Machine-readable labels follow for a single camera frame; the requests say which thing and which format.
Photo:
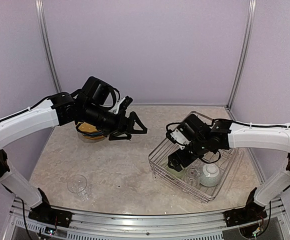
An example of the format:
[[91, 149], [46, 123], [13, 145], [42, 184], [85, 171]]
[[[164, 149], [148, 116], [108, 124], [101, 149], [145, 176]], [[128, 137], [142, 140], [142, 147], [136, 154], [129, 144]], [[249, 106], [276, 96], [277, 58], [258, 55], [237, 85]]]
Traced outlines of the light green mug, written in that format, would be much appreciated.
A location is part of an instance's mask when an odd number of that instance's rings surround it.
[[166, 167], [166, 170], [171, 173], [174, 176], [177, 176], [178, 178], [180, 178], [181, 176], [184, 175], [184, 170], [182, 169], [181, 171], [176, 171], [175, 169], [172, 169], [170, 167]]

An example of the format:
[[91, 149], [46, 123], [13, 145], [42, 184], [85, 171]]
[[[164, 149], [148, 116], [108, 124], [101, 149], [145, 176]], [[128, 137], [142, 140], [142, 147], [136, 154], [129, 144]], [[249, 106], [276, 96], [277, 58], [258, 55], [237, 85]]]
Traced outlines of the clear glass cup front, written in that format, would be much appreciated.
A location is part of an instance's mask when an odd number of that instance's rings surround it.
[[183, 176], [183, 180], [185, 183], [189, 184], [192, 187], [196, 187], [200, 184], [201, 180], [201, 172], [198, 168], [188, 167], [185, 170], [185, 174]]

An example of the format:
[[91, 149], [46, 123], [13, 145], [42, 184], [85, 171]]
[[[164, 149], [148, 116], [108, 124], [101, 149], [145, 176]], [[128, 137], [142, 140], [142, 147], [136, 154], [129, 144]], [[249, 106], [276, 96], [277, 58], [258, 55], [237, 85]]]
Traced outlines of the clear glass cup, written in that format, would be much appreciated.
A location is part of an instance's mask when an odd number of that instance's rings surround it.
[[92, 185], [81, 174], [76, 174], [69, 178], [67, 181], [67, 189], [82, 201], [88, 201], [92, 195]]
[[192, 187], [196, 187], [200, 184], [201, 180], [201, 172], [198, 168], [188, 167], [185, 170], [185, 174], [183, 176], [183, 180], [185, 183], [189, 184]]

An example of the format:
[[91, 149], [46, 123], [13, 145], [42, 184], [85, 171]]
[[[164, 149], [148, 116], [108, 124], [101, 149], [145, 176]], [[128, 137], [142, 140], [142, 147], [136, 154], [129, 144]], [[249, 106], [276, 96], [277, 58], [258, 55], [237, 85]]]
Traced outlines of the blue polka dot plate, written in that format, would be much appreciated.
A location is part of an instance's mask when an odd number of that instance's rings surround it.
[[95, 132], [80, 131], [79, 133], [81, 133], [84, 136], [89, 136], [89, 137], [105, 136], [105, 133], [103, 131], [95, 131]]

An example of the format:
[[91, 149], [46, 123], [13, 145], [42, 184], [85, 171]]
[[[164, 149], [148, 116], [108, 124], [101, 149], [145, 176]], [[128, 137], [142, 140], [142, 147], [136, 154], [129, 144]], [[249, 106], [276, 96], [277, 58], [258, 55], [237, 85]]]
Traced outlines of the yellow polka dot plate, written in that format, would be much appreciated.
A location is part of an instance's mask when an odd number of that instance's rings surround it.
[[97, 143], [97, 142], [101, 142], [101, 141], [104, 141], [107, 139], [106, 136], [85, 136], [85, 135], [82, 135], [80, 137], [80, 139], [84, 142], [87, 142], [87, 143]]
[[100, 132], [97, 128], [89, 123], [86, 122], [78, 122], [75, 126], [76, 130], [82, 134], [96, 134]]

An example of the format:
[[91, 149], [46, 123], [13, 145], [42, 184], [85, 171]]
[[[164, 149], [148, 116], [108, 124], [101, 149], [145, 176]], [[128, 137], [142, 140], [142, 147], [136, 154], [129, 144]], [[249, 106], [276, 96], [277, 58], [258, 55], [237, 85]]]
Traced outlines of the white green ceramic bowl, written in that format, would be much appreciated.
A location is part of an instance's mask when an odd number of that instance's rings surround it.
[[214, 164], [204, 164], [201, 168], [200, 184], [211, 188], [215, 187], [221, 180], [220, 168]]

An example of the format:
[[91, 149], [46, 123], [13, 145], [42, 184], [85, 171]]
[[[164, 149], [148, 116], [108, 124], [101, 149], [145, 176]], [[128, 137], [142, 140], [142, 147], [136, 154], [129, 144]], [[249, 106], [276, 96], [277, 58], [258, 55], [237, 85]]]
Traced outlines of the clear glass cup back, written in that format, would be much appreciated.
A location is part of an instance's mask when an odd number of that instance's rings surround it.
[[81, 174], [76, 174], [69, 178], [67, 181], [67, 189], [82, 201], [88, 201], [92, 195], [92, 185]]

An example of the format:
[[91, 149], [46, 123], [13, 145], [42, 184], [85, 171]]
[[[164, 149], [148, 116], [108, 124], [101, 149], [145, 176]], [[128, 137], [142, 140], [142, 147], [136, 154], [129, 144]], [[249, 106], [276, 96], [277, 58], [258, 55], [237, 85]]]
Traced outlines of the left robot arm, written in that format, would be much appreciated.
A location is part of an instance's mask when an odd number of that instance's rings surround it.
[[148, 129], [132, 111], [129, 96], [110, 84], [91, 76], [82, 88], [73, 93], [61, 92], [47, 96], [33, 106], [0, 119], [0, 184], [21, 198], [42, 221], [55, 218], [55, 211], [45, 194], [33, 187], [8, 162], [4, 147], [33, 133], [68, 123], [87, 123], [97, 129], [96, 135], [110, 141], [130, 140], [132, 135], [146, 134]]

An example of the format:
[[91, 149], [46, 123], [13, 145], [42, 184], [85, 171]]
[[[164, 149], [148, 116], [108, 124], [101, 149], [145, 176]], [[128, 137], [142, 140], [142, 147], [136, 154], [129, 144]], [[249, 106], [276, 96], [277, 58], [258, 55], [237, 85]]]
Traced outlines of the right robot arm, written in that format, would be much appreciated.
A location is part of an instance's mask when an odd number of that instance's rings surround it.
[[282, 124], [254, 124], [231, 119], [215, 118], [210, 124], [191, 113], [182, 122], [167, 124], [166, 138], [179, 149], [168, 157], [169, 168], [180, 172], [207, 153], [221, 150], [256, 148], [287, 153], [287, 165], [273, 174], [251, 195], [251, 203], [241, 210], [241, 218], [251, 222], [270, 201], [290, 186], [290, 122]]

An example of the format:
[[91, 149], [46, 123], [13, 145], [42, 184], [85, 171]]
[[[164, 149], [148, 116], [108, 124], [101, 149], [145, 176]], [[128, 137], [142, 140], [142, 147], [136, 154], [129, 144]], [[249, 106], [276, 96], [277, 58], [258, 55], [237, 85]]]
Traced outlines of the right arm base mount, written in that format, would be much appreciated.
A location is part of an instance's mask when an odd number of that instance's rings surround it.
[[268, 215], [264, 206], [260, 206], [254, 202], [255, 187], [249, 194], [244, 207], [233, 208], [223, 213], [227, 227], [243, 225], [265, 219]]

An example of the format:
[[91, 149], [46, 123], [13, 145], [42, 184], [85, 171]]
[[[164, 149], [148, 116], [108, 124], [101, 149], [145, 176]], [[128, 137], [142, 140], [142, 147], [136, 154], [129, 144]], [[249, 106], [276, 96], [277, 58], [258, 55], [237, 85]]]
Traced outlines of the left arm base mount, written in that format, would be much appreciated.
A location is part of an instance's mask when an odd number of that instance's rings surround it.
[[34, 208], [30, 208], [28, 218], [40, 223], [53, 225], [55, 227], [69, 228], [73, 213], [51, 207], [45, 193], [38, 188], [42, 203]]

